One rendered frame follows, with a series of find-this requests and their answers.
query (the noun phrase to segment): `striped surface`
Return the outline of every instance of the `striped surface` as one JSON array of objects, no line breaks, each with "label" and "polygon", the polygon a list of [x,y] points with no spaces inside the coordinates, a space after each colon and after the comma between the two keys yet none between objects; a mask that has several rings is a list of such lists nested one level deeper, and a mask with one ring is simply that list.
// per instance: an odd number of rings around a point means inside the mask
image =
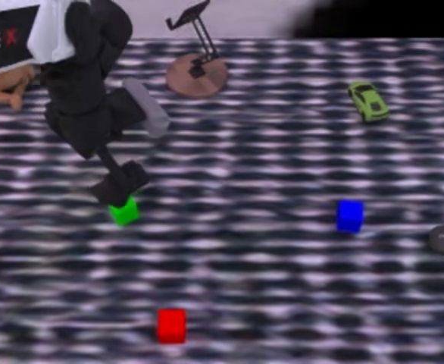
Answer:
[{"label": "striped surface", "polygon": [[[114,146],[152,184],[119,228],[84,187],[104,169],[47,130],[46,94],[0,106],[0,363],[444,364],[444,39],[226,41],[230,85],[181,99],[164,70],[197,43],[132,42],[111,85],[139,77],[173,118]],[[392,117],[362,125],[371,80]],[[361,199],[361,234],[335,202]],[[154,338],[188,312],[181,347]]]}]

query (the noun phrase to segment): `round base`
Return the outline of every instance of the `round base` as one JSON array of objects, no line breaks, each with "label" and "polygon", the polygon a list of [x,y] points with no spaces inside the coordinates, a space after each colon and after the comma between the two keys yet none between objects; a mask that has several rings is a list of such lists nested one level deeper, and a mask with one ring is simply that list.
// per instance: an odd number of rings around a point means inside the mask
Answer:
[{"label": "round base", "polygon": [[220,58],[203,66],[205,76],[193,78],[190,75],[192,61],[200,56],[200,54],[183,55],[171,64],[167,71],[167,85],[172,91],[193,99],[208,99],[216,96],[225,87],[229,72]]}]

